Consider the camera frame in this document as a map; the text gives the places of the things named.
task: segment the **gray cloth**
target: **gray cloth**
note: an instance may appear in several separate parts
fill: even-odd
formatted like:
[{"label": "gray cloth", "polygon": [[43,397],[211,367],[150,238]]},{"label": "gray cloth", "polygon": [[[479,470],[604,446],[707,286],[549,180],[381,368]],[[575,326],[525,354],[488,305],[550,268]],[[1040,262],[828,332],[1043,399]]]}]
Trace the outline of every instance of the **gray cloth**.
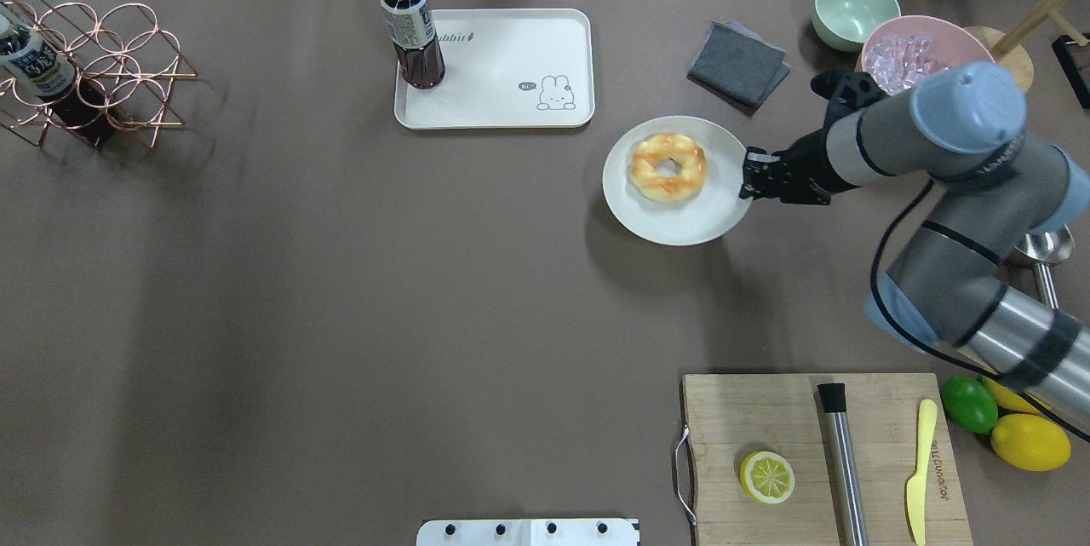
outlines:
[{"label": "gray cloth", "polygon": [[748,107],[760,107],[790,73],[784,50],[737,22],[712,22],[689,76]]}]

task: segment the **donut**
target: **donut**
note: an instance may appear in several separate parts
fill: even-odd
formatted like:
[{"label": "donut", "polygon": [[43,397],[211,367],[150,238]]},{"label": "donut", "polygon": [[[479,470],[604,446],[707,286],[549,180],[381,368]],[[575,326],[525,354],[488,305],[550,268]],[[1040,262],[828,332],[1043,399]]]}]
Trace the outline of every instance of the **donut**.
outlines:
[{"label": "donut", "polygon": [[[658,173],[656,167],[666,159],[677,162],[681,170],[673,177]],[[707,158],[703,147],[685,134],[651,135],[643,139],[632,154],[632,184],[651,201],[686,201],[700,193],[707,178]]]}]

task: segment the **black cable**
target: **black cable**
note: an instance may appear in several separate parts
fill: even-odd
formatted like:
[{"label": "black cable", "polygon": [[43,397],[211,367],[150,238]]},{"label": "black cable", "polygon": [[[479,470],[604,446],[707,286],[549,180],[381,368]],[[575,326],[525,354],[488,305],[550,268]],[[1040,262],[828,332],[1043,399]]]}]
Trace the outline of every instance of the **black cable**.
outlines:
[{"label": "black cable", "polygon": [[[904,208],[901,213],[899,213],[899,215],[895,217],[893,222],[889,223],[889,227],[886,228],[886,231],[882,235],[882,240],[879,241],[879,247],[874,253],[874,259],[873,262],[871,262],[871,279],[870,279],[871,296],[874,298],[874,304],[877,306],[879,312],[882,313],[882,316],[885,318],[887,324],[892,326],[894,331],[899,333],[900,337],[910,341],[910,343],[913,347],[921,349],[921,351],[927,352],[932,356],[936,356],[936,359],[946,361],[946,363],[949,363],[957,367],[966,368],[966,371],[973,372],[973,374],[978,374],[980,376],[989,376],[989,378],[992,378],[993,376],[995,376],[995,374],[992,374],[992,372],[988,372],[985,368],[981,368],[979,365],[973,365],[971,363],[967,363],[966,361],[961,361],[955,359],[954,356],[949,356],[948,354],[938,351],[938,349],[933,349],[930,345],[923,343],[923,341],[920,341],[916,336],[913,336],[913,333],[908,332],[907,329],[905,329],[904,326],[900,326],[899,321],[896,321],[893,315],[889,314],[889,310],[885,305],[885,301],[879,291],[879,267],[882,264],[882,255],[885,252],[886,244],[889,242],[889,236],[893,235],[894,229],[896,229],[899,223],[904,222],[904,219],[906,219],[906,217],[912,211],[912,209],[915,209],[917,205],[919,205],[920,202],[922,202],[924,197],[928,196],[928,193],[931,193],[931,189],[934,189],[934,185],[935,181],[929,179],[928,184],[924,185],[922,190],[920,190],[920,193],[916,195],[915,199],[910,202],[908,207]],[[1071,425],[1067,421],[1064,421],[1063,418],[1057,416],[1054,412],[1049,410],[1046,407],[1042,405],[1042,403],[1033,399],[1031,396],[1028,396],[1026,393],[1017,393],[1017,395],[1020,396],[1020,398],[1022,398],[1024,400],[1026,400],[1027,403],[1030,403],[1030,405],[1032,405],[1034,409],[1039,410],[1041,414],[1043,414],[1045,417],[1051,418],[1054,423],[1066,429],[1068,433],[1074,434],[1079,439],[1086,441],[1087,444],[1090,444],[1090,435],[1083,433],[1081,429]]]}]

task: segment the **lemon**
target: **lemon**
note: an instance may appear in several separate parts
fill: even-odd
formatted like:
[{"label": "lemon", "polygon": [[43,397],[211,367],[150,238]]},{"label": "lemon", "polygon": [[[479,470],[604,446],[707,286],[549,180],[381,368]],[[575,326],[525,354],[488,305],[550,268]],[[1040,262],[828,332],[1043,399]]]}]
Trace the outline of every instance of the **lemon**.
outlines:
[{"label": "lemon", "polygon": [[762,503],[782,503],[795,492],[791,464],[775,452],[762,450],[742,461],[742,490]]},{"label": "lemon", "polygon": [[984,388],[992,393],[995,398],[995,402],[1004,410],[1012,410],[1013,412],[1025,412],[1027,414],[1040,414],[1041,411],[1037,408],[1030,405],[1028,401],[1020,398],[1017,393],[1008,388],[1005,388],[1003,384],[998,384],[991,378],[981,376],[981,384],[984,384]]},{"label": "lemon", "polygon": [[1071,458],[1071,442],[1055,423],[1036,414],[1007,414],[992,429],[992,449],[1027,472],[1047,472]]}]

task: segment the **white tray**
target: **white tray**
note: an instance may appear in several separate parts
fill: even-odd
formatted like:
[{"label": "white tray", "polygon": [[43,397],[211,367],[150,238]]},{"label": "white tray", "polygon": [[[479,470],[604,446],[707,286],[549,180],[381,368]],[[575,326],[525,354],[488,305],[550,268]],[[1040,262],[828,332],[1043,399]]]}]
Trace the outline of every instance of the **white tray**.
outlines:
[{"label": "white tray", "polygon": [[410,87],[393,116],[411,130],[582,126],[594,116],[591,22],[579,10],[436,10],[447,76]]},{"label": "white tray", "polygon": [[[658,132],[689,135],[704,149],[707,178],[695,197],[677,204],[647,199],[629,180],[632,154]],[[730,231],[753,199],[740,199],[746,146],[730,131],[692,116],[665,116],[632,126],[609,150],[602,169],[606,204],[629,231],[666,246],[692,246]]]}]

